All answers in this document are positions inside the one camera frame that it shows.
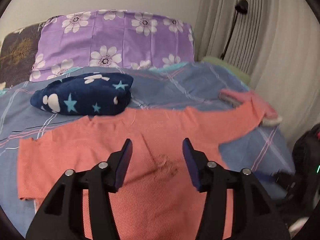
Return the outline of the coral knit sweater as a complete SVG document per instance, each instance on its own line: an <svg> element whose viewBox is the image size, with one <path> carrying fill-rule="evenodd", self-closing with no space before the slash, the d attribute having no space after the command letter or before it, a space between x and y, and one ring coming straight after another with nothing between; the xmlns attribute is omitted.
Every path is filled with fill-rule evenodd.
<svg viewBox="0 0 320 240"><path fill-rule="evenodd" d="M254 101L222 112L128 108L116 116L84 116L40 139L20 140L18 197L43 200L65 170L89 170L131 139L124 185L111 196L120 237L194 239L206 197L191 183L183 140L222 164L219 145L248 134L263 116Z"/></svg>

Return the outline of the blue plaid bed sheet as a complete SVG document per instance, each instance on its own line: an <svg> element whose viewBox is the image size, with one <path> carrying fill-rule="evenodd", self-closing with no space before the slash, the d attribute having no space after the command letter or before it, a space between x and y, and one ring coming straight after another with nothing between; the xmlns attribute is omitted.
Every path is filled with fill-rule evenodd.
<svg viewBox="0 0 320 240"><path fill-rule="evenodd" d="M131 70L132 108L223 111L230 105L219 99L227 88L245 92L247 86L225 68L209 63L189 63L170 70ZM20 82L1 96L1 207L22 235L35 216L32 200L21 201L17 193L18 143L23 138L40 138L45 132L71 122L73 116L44 112L31 106L30 98L48 81ZM238 171L244 167L272 174L295 171L291 151L277 127L258 127L248 135L220 146L223 161Z"/></svg>

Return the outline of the navy star fleece garment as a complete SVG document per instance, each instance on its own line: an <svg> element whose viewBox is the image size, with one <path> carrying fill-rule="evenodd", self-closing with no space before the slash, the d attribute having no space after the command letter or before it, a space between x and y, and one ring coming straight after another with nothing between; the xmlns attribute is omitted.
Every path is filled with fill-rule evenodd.
<svg viewBox="0 0 320 240"><path fill-rule="evenodd" d="M121 73L86 73L58 79L37 90L30 104L61 115L117 115L131 100L133 77Z"/></svg>

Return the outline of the green mattress pad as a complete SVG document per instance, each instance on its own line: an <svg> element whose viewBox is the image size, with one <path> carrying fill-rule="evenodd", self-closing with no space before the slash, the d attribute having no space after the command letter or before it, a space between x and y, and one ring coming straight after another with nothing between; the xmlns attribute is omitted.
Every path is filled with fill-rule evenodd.
<svg viewBox="0 0 320 240"><path fill-rule="evenodd" d="M250 76L244 72L242 72L237 67L229 64L226 61L223 61L220 58L213 57L213 56L205 56L201 61L208 62L213 65L221 66L232 72L239 80L241 80L244 84L249 85Z"/></svg>

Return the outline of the dark floral pillow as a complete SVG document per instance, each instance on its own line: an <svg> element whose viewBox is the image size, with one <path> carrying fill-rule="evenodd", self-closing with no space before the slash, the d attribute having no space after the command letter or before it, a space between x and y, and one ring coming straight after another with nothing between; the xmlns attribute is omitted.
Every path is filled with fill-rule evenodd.
<svg viewBox="0 0 320 240"><path fill-rule="evenodd" d="M29 80L43 26L43 22L33 24L4 38L1 46L1 83L5 83L7 88Z"/></svg>

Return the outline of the beige curtain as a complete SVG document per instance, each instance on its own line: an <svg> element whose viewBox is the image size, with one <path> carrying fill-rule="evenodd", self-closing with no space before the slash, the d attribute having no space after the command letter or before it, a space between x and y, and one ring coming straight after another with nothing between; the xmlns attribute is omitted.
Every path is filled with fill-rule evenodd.
<svg viewBox="0 0 320 240"><path fill-rule="evenodd" d="M283 117L289 146L319 123L319 0L247 0L225 60ZM200 0L195 57L219 57L238 0Z"/></svg>

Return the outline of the purple floral pillow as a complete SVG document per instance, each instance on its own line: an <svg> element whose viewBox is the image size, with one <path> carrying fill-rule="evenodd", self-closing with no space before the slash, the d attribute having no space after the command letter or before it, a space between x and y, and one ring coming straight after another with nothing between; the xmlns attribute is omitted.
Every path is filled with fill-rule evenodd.
<svg viewBox="0 0 320 240"><path fill-rule="evenodd" d="M182 20L149 12L83 11L44 24L29 80L83 67L141 70L193 61L193 29Z"/></svg>

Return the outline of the black floor lamp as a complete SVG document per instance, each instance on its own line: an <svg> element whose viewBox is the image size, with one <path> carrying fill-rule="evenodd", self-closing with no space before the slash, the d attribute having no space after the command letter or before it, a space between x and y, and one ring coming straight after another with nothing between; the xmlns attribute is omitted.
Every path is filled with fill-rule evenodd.
<svg viewBox="0 0 320 240"><path fill-rule="evenodd" d="M239 14L240 15L247 15L248 6L249 6L249 3L248 3L247 0L238 0L237 4L235 5L235 15L234 15L234 18L233 18L233 22L232 22L232 26L231 26L231 30L230 30L230 33L229 33L229 37L228 37L227 43L226 43L226 45L225 45L225 47L223 49L222 54L220 55L220 59L221 60L225 59L225 55L226 55L227 50L229 48L229 45L230 45L230 42L231 42L231 39L232 39L232 36L233 36L233 33L234 33L234 29L235 29L235 26L236 26L236 23L237 23L237 20L238 20L238 16L239 16Z"/></svg>

